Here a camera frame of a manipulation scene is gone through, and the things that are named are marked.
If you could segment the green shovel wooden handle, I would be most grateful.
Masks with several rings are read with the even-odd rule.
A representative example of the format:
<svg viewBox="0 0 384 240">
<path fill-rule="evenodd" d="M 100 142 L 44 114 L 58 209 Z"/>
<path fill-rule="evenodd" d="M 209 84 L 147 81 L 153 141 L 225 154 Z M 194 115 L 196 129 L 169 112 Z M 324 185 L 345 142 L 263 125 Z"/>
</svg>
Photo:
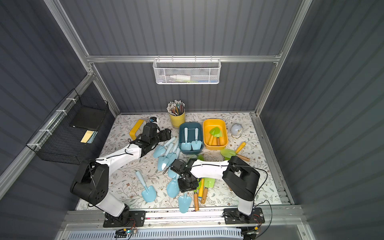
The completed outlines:
<svg viewBox="0 0 384 240">
<path fill-rule="evenodd" d="M 214 136 L 215 130 L 219 129 L 219 127 L 214 127 L 213 129 L 210 130 L 210 139 L 209 139 L 209 146 L 212 146 L 214 143 L 214 140 L 216 140 L 216 137 Z"/>
</svg>

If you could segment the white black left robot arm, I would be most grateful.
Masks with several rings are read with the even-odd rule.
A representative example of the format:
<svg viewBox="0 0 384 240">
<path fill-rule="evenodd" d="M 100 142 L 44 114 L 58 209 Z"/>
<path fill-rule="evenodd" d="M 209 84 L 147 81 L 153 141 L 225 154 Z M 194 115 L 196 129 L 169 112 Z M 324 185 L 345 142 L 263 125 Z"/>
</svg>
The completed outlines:
<svg viewBox="0 0 384 240">
<path fill-rule="evenodd" d="M 144 125 L 143 133 L 127 146 L 95 160 L 82 161 L 70 192 L 113 217 L 120 217 L 129 207 L 109 192 L 109 177 L 122 166 L 139 160 L 160 142 L 172 143 L 172 131 L 161 130 L 157 123 Z"/>
</svg>

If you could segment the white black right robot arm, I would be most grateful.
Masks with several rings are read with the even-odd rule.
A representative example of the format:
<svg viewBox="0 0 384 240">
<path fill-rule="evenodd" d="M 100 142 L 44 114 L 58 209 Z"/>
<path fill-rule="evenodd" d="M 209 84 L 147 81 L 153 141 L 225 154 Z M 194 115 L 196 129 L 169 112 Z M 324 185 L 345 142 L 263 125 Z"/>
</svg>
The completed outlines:
<svg viewBox="0 0 384 240">
<path fill-rule="evenodd" d="M 240 158 L 233 156 L 222 162 L 175 160 L 170 170 L 180 176 L 178 183 L 182 193 L 196 190 L 199 179 L 223 180 L 239 198 L 238 211 L 246 216 L 251 215 L 260 173 Z"/>
</svg>

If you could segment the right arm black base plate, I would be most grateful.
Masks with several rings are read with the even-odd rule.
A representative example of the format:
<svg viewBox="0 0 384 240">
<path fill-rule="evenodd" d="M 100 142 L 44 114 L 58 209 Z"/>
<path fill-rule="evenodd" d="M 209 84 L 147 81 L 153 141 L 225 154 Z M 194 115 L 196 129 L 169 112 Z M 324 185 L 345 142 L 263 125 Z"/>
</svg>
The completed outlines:
<svg viewBox="0 0 384 240">
<path fill-rule="evenodd" d="M 250 215 L 245 215 L 237 208 L 224 209 L 223 217 L 227 225 L 236 224 L 254 224 L 261 225 L 265 223 L 264 213 L 261 208 L 253 208 Z"/>
</svg>

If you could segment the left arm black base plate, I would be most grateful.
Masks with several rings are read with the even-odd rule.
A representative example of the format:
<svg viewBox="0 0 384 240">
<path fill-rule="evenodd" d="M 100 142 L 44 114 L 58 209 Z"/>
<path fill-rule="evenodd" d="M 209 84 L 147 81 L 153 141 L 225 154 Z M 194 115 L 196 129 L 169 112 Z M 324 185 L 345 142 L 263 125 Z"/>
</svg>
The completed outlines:
<svg viewBox="0 0 384 240">
<path fill-rule="evenodd" d="M 143 227 L 146 219 L 146 211 L 131 211 L 126 206 L 123 212 L 114 217 L 108 213 L 105 213 L 105 220 L 103 223 L 104 228 L 131 228 L 131 227 Z"/>
</svg>

